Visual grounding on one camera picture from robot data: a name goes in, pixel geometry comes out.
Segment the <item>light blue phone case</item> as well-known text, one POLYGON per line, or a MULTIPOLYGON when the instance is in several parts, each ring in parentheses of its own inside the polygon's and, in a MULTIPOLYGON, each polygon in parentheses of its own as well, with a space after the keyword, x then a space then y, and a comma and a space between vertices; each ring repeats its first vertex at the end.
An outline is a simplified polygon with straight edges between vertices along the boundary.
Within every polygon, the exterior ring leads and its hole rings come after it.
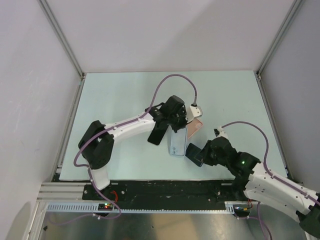
POLYGON ((174 157, 184 157, 187 146, 187 128, 179 129, 177 132, 171 131, 169 154, 174 157))

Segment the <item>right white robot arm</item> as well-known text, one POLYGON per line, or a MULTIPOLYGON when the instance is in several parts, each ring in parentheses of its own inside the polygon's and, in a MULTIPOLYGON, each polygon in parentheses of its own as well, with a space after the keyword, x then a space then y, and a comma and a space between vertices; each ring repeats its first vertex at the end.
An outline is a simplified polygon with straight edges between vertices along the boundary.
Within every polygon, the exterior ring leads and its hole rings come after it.
POLYGON ((186 157, 199 167, 221 165, 235 177, 231 194, 266 204, 291 217, 315 238, 320 237, 320 194, 274 172, 255 156, 237 151, 225 137, 208 140, 203 148, 189 144, 186 157))

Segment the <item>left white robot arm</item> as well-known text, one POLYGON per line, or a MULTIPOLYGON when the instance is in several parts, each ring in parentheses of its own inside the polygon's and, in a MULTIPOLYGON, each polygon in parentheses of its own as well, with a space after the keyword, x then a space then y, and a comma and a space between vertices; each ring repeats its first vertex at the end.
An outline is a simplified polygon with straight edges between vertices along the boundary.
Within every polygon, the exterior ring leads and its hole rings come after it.
POLYGON ((181 98, 172 95, 166 102, 151 106, 141 115, 115 126, 106 127, 98 120, 92 122, 78 147, 88 163, 90 181, 95 185, 94 195, 104 200, 111 194, 107 164, 116 143, 149 132, 147 141, 158 146, 168 127, 177 132, 192 121, 192 110, 192 106, 187 107, 181 98))

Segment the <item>pink phone case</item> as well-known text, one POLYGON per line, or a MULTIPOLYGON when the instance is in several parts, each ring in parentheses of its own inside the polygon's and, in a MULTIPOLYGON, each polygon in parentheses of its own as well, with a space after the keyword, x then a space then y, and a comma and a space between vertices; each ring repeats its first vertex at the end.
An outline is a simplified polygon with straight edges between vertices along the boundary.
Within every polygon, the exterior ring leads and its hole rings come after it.
POLYGON ((187 139, 190 139, 192 136, 194 136, 202 127, 203 123, 198 118, 193 119, 193 121, 186 126, 187 139))

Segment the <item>black white-edged smartphone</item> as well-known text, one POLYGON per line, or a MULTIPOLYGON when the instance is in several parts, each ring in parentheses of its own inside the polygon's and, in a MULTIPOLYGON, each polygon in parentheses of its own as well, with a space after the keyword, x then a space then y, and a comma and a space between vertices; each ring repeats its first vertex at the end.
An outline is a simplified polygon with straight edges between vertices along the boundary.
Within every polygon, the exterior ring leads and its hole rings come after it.
POLYGON ((163 137, 165 136, 168 127, 168 125, 156 124, 153 130, 151 131, 147 141, 153 145, 158 146, 161 143, 163 137))

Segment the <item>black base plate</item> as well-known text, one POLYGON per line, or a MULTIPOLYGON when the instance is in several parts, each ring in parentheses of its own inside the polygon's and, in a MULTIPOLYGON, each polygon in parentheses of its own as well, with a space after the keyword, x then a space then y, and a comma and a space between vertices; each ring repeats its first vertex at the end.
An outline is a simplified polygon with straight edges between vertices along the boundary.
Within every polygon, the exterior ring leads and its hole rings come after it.
POLYGON ((112 180, 96 192, 91 184, 83 189, 82 199, 115 200, 121 207, 169 207, 181 210, 221 207, 225 202, 247 202, 243 193, 234 190, 231 180, 112 180))

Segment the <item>left aluminium frame post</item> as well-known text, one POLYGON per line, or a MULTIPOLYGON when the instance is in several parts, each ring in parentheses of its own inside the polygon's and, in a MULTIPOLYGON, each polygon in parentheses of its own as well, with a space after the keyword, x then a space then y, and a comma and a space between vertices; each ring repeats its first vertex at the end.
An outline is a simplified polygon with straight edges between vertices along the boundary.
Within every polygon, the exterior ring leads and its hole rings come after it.
POLYGON ((53 32, 55 33, 58 41, 60 42, 64 52, 66 53, 68 59, 70 60, 72 66, 74 67, 77 75, 79 76, 80 80, 82 81, 84 79, 85 73, 82 70, 65 34, 63 33, 63 30, 60 26, 60 24, 58 23, 58 20, 53 12, 53 10, 51 9, 49 3, 47 0, 38 0, 37 1, 40 8, 42 9, 45 17, 47 18, 53 32))

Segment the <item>aluminium frame post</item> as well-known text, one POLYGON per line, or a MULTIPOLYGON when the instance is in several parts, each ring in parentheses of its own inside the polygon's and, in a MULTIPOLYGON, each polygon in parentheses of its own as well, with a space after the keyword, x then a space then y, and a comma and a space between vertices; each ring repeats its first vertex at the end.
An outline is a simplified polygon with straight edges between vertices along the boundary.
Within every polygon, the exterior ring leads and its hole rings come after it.
POLYGON ((66 53, 68 59, 70 60, 72 66, 74 67, 77 75, 79 76, 80 80, 82 81, 84 79, 85 73, 82 70, 65 34, 63 33, 63 30, 60 26, 60 24, 58 23, 58 20, 53 12, 53 10, 51 9, 49 3, 47 0, 38 0, 37 1, 40 8, 42 9, 45 17, 47 18, 53 32, 55 33, 58 41, 60 42, 64 52, 66 53))
POLYGON ((297 17, 298 13, 300 12, 305 2, 306 2, 305 0, 294 0, 292 5, 290 6, 287 14, 284 17, 284 20, 282 21, 278 31, 276 32, 271 42, 271 45, 269 46, 266 54, 262 58, 261 63, 259 64, 257 70, 255 71, 255 74, 259 80, 261 79, 262 73, 264 72, 269 62, 275 55, 277 49, 279 48, 280 44, 284 40, 287 32, 289 31, 291 25, 293 24, 295 18, 297 17))

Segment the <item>right aluminium frame post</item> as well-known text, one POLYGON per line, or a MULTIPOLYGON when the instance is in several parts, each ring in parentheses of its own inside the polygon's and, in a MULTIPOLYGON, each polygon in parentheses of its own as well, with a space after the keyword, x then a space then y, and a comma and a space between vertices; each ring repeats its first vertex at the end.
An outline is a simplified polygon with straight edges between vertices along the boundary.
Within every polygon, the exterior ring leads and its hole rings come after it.
POLYGON ((293 24, 295 18, 297 17, 298 13, 300 12, 305 2, 306 2, 305 0, 294 0, 292 5, 290 6, 287 14, 284 17, 284 20, 282 21, 278 31, 276 32, 271 42, 271 45, 269 46, 266 54, 262 58, 261 63, 259 64, 257 70, 255 71, 255 74, 259 80, 261 79, 262 73, 264 72, 269 62, 275 55, 277 49, 279 48, 280 44, 284 40, 287 32, 289 31, 291 25, 293 24))

